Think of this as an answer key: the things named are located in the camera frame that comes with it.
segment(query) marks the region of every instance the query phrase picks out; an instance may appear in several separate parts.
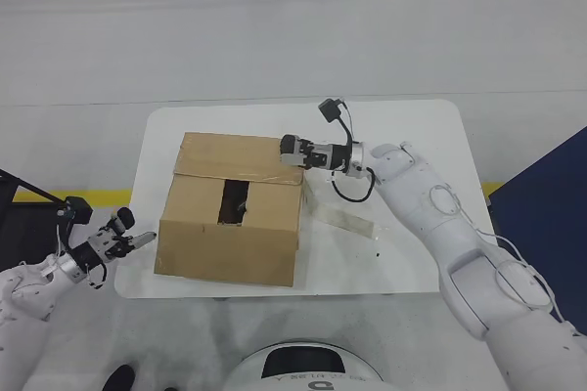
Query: cardboard box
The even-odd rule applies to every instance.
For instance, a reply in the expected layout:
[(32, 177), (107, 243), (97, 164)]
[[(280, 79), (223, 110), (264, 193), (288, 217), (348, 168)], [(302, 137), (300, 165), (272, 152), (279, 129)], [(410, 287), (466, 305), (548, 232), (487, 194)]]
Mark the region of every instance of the cardboard box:
[(302, 169), (279, 139), (186, 133), (160, 219), (155, 273), (294, 284)]

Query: white table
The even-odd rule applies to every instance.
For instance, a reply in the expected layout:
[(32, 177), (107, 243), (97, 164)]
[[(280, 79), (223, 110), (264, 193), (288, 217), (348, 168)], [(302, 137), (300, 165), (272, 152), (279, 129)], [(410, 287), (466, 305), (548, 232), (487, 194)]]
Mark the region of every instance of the white table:
[[(276, 138), (291, 133), (317, 143), (342, 144), (343, 131), (337, 122), (325, 121), (317, 110), (318, 103), (153, 112), (148, 119), (130, 202), (137, 221), (131, 232), (158, 231), (158, 220), (165, 207), (185, 132)], [(348, 102), (348, 105), (356, 140), (369, 147), (410, 142), (453, 187), (474, 222), (491, 232), (470, 146), (453, 104), (434, 100)], [(348, 213), (373, 220), (375, 238), (304, 219), (292, 288), (155, 275), (157, 243), (154, 242), (119, 261), (114, 280), (117, 292), (128, 298), (173, 298), (438, 291), (434, 261), (424, 246), (392, 217), (378, 194), (373, 193), (362, 204), (343, 202), (333, 195), (330, 184), (318, 180), (317, 175), (327, 174), (313, 173), (312, 183), (318, 197), (345, 208)], [(344, 192), (361, 194), (369, 184), (352, 181), (342, 182)]]

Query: rectangular hole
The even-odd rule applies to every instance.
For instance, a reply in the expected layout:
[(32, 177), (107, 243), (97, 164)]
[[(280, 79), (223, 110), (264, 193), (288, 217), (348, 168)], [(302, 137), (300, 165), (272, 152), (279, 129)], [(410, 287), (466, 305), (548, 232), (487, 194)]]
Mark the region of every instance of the rectangular hole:
[(248, 186), (248, 181), (226, 180), (217, 224), (242, 224), (244, 214), (246, 213)]

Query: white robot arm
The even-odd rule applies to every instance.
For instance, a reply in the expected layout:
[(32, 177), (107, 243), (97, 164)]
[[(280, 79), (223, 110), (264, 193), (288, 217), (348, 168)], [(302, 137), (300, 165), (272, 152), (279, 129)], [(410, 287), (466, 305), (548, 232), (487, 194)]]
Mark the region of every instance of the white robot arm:
[(19, 265), (0, 273), (0, 391), (21, 390), (48, 339), (48, 319), (57, 300), (88, 277), (90, 270), (123, 257), (156, 234), (124, 237), (134, 224), (127, 208), (86, 242), (50, 254), (38, 265)]
[(451, 187), (411, 146), (382, 145), (369, 154), (362, 143), (353, 142), (339, 105), (344, 102), (329, 99), (320, 111), (329, 122), (339, 121), (348, 136), (345, 146), (286, 135), (281, 160), (370, 178), (370, 190), (376, 187), (395, 217), (430, 252), (443, 299), (459, 323), (487, 343), (512, 390), (587, 391), (587, 354), (574, 341), (572, 327), (549, 314), (552, 303), (534, 278), (537, 272), (485, 241)]

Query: black shoe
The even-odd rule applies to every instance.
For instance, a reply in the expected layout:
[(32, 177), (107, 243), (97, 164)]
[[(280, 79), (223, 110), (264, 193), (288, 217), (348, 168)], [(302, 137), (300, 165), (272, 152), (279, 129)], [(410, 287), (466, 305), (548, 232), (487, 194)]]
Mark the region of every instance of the black shoe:
[(109, 376), (102, 391), (130, 391), (135, 382), (135, 369), (128, 364), (119, 367)]

